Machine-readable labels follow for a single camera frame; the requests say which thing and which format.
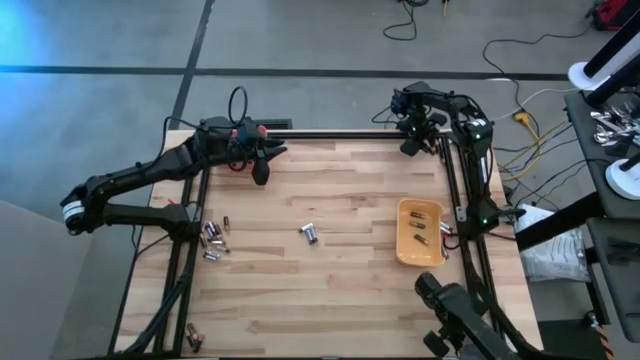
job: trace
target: wooden table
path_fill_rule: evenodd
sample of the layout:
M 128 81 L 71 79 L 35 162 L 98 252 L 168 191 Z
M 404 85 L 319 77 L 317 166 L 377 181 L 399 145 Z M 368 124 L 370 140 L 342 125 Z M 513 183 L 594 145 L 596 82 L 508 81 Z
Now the wooden table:
M 166 146 L 191 133 L 170 131 Z M 250 171 L 212 170 L 204 219 L 222 223 L 229 216 L 226 240 L 232 253 L 217 263 L 197 258 L 187 321 L 206 336 L 198 356 L 431 355 L 422 337 L 441 324 L 413 289 L 426 269 L 395 260 L 396 206 L 407 197 L 435 200 L 445 209 L 443 221 L 454 226 L 455 221 L 444 165 L 422 152 L 408 157 L 400 153 L 400 143 L 287 141 L 289 150 L 270 163 L 264 187 L 253 184 Z M 458 187 L 464 189 L 456 168 Z M 496 203 L 504 205 L 497 167 L 490 185 Z M 182 188 L 182 182 L 157 183 L 151 206 L 179 202 Z M 314 246 L 298 233 L 310 222 L 318 232 Z M 507 226 L 495 232 L 513 236 Z M 141 244 L 162 235 L 145 228 Z M 486 239 L 500 305 L 527 340 L 542 348 L 516 243 Z M 156 312 L 170 249 L 165 241 L 137 260 L 116 350 L 131 344 Z M 464 284 L 460 252 L 449 253 L 444 265 L 428 270 L 442 284 Z M 192 355 L 186 341 L 183 355 Z

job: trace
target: black desk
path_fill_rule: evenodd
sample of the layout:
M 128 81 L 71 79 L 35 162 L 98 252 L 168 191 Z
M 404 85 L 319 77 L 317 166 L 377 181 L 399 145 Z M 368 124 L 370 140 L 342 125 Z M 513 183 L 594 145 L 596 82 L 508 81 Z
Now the black desk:
M 587 249 L 588 263 L 600 263 L 625 337 L 640 342 L 640 262 L 616 260 L 616 249 L 611 247 L 612 241 L 640 245 L 640 222 L 589 219 L 587 226 L 593 239 L 593 248 Z
M 564 99 L 569 121 L 573 123 L 585 159 L 606 159 L 610 162 L 618 160 L 619 158 L 605 154 L 602 146 L 593 140 L 598 123 L 589 113 L 597 109 L 587 105 L 582 94 L 579 93 L 567 95 Z M 637 96 L 628 94 L 615 95 L 608 102 L 622 104 L 625 101 L 640 104 Z M 638 147 L 632 145 L 627 157 L 631 157 L 638 151 L 640 151 Z M 516 238 L 521 251 L 574 229 L 584 224 L 589 218 L 606 216 L 612 219 L 640 220 L 640 201 L 624 199 L 607 184 L 605 170 L 608 165 L 604 161 L 587 160 L 587 166 L 596 191 L 561 209 L 553 216 L 518 232 Z

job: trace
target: orange tray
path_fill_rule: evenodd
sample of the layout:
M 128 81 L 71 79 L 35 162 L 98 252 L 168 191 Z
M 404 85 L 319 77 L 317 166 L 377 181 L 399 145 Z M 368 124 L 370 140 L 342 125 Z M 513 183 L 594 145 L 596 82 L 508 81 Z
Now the orange tray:
M 418 219 L 411 216 L 417 212 L 425 216 Z M 442 256 L 442 237 L 440 236 L 440 217 L 442 206 L 430 200 L 402 199 L 398 204 L 398 226 L 396 233 L 396 259 L 412 266 L 438 266 L 445 258 Z M 426 225 L 418 229 L 409 225 L 409 221 L 416 221 Z M 428 245 L 414 238 L 419 234 L 427 240 Z

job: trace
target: white cable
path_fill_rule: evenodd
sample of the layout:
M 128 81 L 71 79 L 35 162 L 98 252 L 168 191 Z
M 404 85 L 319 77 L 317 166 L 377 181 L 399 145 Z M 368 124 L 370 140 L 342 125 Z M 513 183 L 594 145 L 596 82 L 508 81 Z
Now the white cable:
M 552 91 L 552 92 L 557 92 L 557 93 L 565 93 L 565 92 L 572 92 L 572 91 L 578 91 L 578 90 L 580 90 L 580 89 L 579 89 L 579 88 L 572 88 L 572 89 L 566 89 L 566 90 L 560 90 L 560 89 L 542 89 L 542 90 L 540 90 L 540 91 L 538 91 L 538 92 L 535 92 L 533 95 L 529 96 L 525 101 L 523 101 L 523 102 L 521 103 L 521 105 L 522 105 L 522 106 L 524 106 L 524 104 L 528 103 L 528 102 L 529 102 L 531 99 L 533 99 L 534 97 L 536 97 L 536 96 L 538 96 L 538 95 L 540 95 L 540 94 L 542 94 L 542 93 L 544 93 L 544 92 L 547 92 L 547 91 Z M 513 111 L 511 111 L 511 112 L 507 113 L 507 114 L 504 114 L 504 115 L 502 115 L 502 116 L 500 116 L 500 117 L 497 117 L 497 118 L 494 118 L 494 119 L 489 119 L 489 120 L 491 120 L 491 121 L 495 121 L 495 120 L 504 119 L 504 118 L 506 118 L 506 117 L 509 117 L 509 116 L 511 116 L 511 115 L 513 115 L 513 114 L 515 114 L 515 113 L 517 113 L 518 111 L 520 111 L 520 108 L 519 108 L 519 107 L 518 107 L 518 108 L 516 108 L 515 110 L 513 110 Z

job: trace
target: concrete floor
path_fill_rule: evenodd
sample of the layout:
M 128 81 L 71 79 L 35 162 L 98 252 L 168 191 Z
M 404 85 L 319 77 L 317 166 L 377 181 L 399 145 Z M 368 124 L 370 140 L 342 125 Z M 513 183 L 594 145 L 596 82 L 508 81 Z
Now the concrete floor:
M 0 69 L 184 69 L 205 0 L 63 3 L 0 3 Z M 384 27 L 405 21 L 393 0 L 217 0 L 197 66 L 494 72 L 481 56 L 487 41 L 532 40 L 545 32 L 577 34 L 587 25 L 582 16 L 590 5 L 591 0 L 457 0 L 443 18 L 440 2 L 432 1 L 416 10 L 418 39 L 396 42 L 381 34 Z M 547 39 L 536 46 L 499 44 L 489 49 L 489 57 L 509 72 L 564 73 L 570 64 L 588 59 L 610 36 L 591 31 L 579 39 Z M 183 80 L 180 75 L 64 74 L 70 69 L 56 69 L 61 74 L 0 72 L 5 110 L 0 113 L 0 200 L 56 221 L 61 221 L 58 202 L 74 185 L 155 154 L 162 120 L 172 113 Z M 490 117 L 515 108 L 514 85 L 508 81 L 424 80 L 440 90 L 474 97 Z M 298 129 L 369 128 L 369 119 L 388 104 L 393 88 L 412 81 L 195 76 L 181 115 L 191 121 L 225 115 L 230 91 L 244 85 L 250 97 L 248 114 L 255 118 L 291 118 Z M 544 88 L 570 87 L 563 81 L 522 82 L 520 98 Z M 556 93 L 545 93 L 527 105 L 542 132 L 566 118 L 563 107 L 562 95 Z M 528 132 L 510 119 L 499 120 L 495 129 L 496 146 L 531 142 Z M 574 137 L 570 130 L 554 142 Z M 577 143 L 552 154 L 553 161 L 538 163 L 522 181 L 537 187 L 582 159 Z M 510 158 L 508 153 L 496 156 L 501 163 Z M 587 171 L 580 174 L 549 198 L 564 206 L 591 191 Z M 141 189 L 118 200 L 142 205 L 149 193 Z M 519 190 L 514 198 L 523 195 Z M 83 262 L 83 270 L 59 325 L 53 357 L 106 352 L 131 262 L 130 231 L 100 229 L 87 256 L 75 259 Z M 590 309 L 583 288 L 533 284 L 538 318 L 582 316 Z M 640 359 L 640 347 L 628 343 L 615 324 L 610 328 L 616 355 Z

